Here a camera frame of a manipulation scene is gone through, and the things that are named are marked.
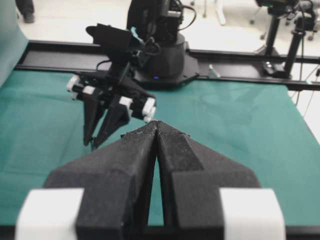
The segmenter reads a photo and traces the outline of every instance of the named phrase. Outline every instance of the table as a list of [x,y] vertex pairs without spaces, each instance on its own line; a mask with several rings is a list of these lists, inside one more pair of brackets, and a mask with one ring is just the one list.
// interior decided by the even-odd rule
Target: table
[[[90,152],[82,145],[82,102],[66,91],[68,73],[13,71],[0,88],[0,225],[13,225],[28,191],[49,172]],[[273,188],[287,225],[320,225],[320,146],[285,86],[194,81],[152,91],[156,119],[253,169]],[[144,123],[132,119],[104,144]],[[158,165],[150,225],[162,225]]]

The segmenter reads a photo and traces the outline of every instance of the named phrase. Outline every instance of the light blue cloth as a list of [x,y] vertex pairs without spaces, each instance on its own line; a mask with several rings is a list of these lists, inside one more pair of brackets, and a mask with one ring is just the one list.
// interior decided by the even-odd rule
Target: light blue cloth
[[28,44],[17,19],[15,1],[0,0],[0,87],[15,68]]

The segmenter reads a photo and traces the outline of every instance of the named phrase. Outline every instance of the black pole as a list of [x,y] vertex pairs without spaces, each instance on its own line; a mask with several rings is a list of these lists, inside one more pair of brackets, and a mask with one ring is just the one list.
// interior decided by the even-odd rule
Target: black pole
[[280,24],[280,19],[277,18],[276,16],[272,16],[272,20],[271,20],[271,25],[269,28],[269,32],[268,32],[268,37],[266,40],[266,49],[265,49],[265,56],[271,56],[273,49],[274,49],[274,44],[276,41],[276,35],[278,32],[278,28],[279,28],[279,24]]
[[286,78],[290,77],[292,67],[294,66],[294,63],[296,61],[300,41],[306,35],[306,33],[304,31],[298,30],[297,28],[292,31],[292,34],[293,34],[293,38],[292,38],[289,53],[287,55],[285,65],[284,65],[284,71],[285,71]]

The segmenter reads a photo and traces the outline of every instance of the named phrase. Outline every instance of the shoe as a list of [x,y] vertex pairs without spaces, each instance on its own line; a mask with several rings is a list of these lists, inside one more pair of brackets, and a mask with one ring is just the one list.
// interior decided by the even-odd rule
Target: shoe
[[26,24],[32,24],[35,22],[35,15],[32,12],[26,12],[23,15],[23,20]]

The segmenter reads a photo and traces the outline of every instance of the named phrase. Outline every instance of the black foam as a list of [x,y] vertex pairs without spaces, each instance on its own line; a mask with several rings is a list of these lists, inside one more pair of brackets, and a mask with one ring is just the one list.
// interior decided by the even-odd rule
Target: black foam
[[221,227],[220,187],[259,188],[255,173],[192,140],[164,123],[158,124],[164,223],[181,229]]
[[[146,224],[152,185],[149,172],[156,159],[155,132],[155,124],[148,124],[49,175],[45,188],[84,188],[76,220],[79,238],[95,229],[104,230],[108,239],[120,240],[126,224],[134,220]],[[141,210],[138,216],[134,206]]]
[[260,187],[252,170],[160,121],[55,169],[44,186],[85,189],[79,239],[122,240],[126,226],[141,230],[148,223],[156,156],[165,225],[204,239],[216,230],[223,236],[219,188]]
[[98,23],[93,29],[88,28],[93,36],[93,43],[108,47],[114,51],[125,52],[132,38],[131,32]]

